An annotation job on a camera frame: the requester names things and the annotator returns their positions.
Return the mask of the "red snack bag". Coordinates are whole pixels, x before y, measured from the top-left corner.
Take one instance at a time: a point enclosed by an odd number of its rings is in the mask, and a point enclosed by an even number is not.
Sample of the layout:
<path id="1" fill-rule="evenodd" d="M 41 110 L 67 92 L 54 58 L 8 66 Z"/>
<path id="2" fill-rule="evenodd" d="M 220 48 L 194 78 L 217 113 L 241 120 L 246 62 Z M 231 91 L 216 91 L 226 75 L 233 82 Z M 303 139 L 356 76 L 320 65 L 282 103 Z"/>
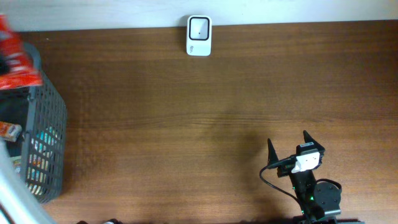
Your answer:
<path id="1" fill-rule="evenodd" d="M 42 84 L 40 72 L 26 53 L 21 38 L 1 14 L 1 90 Z"/>

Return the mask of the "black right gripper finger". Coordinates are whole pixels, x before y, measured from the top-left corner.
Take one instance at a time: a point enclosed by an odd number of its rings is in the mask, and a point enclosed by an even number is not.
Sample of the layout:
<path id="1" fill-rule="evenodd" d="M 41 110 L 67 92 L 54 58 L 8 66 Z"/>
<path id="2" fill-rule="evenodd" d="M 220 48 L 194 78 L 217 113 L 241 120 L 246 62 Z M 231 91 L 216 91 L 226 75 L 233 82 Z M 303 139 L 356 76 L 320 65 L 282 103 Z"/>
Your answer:
<path id="1" fill-rule="evenodd" d="M 275 164 L 278 163 L 279 159 L 277 157 L 272 141 L 269 138 L 267 139 L 267 147 L 268 147 L 267 168 L 273 169 Z"/>
<path id="2" fill-rule="evenodd" d="M 303 138 L 305 143 L 312 142 L 317 149 L 323 149 L 323 146 L 320 143 L 318 143 L 316 140 L 314 140 L 314 138 L 312 138 L 311 135 L 309 135 L 309 133 L 306 130 L 303 130 Z"/>

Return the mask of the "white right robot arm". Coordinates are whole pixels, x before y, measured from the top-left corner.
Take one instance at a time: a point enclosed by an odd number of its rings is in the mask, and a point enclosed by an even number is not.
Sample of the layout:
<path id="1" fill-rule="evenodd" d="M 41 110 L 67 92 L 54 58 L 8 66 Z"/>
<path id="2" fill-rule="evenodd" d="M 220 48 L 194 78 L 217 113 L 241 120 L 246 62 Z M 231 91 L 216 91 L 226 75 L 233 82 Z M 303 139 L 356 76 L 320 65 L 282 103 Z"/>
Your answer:
<path id="1" fill-rule="evenodd" d="M 309 133 L 303 131 L 304 143 L 296 147 L 295 154 L 279 159 L 270 139 L 267 140 L 267 165 L 259 172 L 260 179 L 273 189 L 292 197 L 301 209 L 301 216 L 293 217 L 294 223 L 336 223 L 341 213 L 342 186 L 330 179 L 316 179 L 313 171 L 322 164 L 325 148 Z M 263 178 L 267 169 L 276 169 L 277 176 L 289 177 L 294 194 L 290 194 Z"/>

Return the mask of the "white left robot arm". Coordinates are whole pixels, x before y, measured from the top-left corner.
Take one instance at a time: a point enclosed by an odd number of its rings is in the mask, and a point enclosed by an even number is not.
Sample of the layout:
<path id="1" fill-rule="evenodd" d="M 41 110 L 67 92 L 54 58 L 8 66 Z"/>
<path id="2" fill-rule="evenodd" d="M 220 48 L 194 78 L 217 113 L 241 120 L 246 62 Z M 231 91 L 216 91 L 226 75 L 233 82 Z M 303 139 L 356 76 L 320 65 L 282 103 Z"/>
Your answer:
<path id="1" fill-rule="evenodd" d="M 55 223 L 16 175 L 3 140 L 1 140 L 1 206 L 14 223 Z"/>

